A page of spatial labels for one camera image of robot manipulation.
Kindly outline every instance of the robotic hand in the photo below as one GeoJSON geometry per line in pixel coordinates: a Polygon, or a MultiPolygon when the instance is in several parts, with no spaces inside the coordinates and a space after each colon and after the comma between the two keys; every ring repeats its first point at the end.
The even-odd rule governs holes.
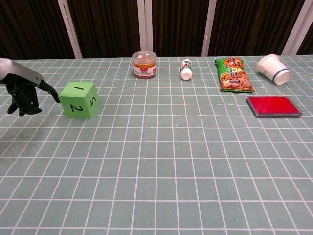
{"type": "Polygon", "coordinates": [[[37,72],[20,65],[10,59],[0,58],[0,85],[6,86],[12,96],[12,104],[8,114],[19,109],[19,115],[40,113],[36,88],[48,92],[55,102],[60,103],[58,93],[48,85],[37,72]]]}

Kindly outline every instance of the paper cup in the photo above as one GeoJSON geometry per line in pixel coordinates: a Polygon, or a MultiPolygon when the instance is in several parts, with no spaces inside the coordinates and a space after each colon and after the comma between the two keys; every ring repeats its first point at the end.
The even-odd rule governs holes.
{"type": "Polygon", "coordinates": [[[290,70],[279,60],[275,54],[262,58],[257,66],[257,71],[272,80],[277,85],[286,83],[291,78],[290,70]]]}

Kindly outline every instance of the plastic jar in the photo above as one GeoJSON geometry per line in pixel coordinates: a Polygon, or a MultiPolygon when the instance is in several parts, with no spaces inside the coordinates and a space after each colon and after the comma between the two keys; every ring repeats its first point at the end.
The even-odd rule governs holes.
{"type": "Polygon", "coordinates": [[[132,56],[134,74],[140,79],[149,79],[157,73],[157,54],[152,51],[138,51],[132,56]]]}

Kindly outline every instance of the red ink pad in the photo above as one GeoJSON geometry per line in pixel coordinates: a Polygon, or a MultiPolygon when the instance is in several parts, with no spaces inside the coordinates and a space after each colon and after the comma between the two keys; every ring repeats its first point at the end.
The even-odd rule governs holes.
{"type": "Polygon", "coordinates": [[[247,103],[257,117],[298,117],[301,110],[286,96],[250,96],[247,103]]]}

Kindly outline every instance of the green snack bag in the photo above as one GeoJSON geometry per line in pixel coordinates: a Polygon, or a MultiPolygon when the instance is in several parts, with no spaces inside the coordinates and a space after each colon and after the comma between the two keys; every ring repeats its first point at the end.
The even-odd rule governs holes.
{"type": "Polygon", "coordinates": [[[240,58],[216,59],[218,66],[221,91],[254,92],[249,77],[244,70],[243,60],[240,58]]]}

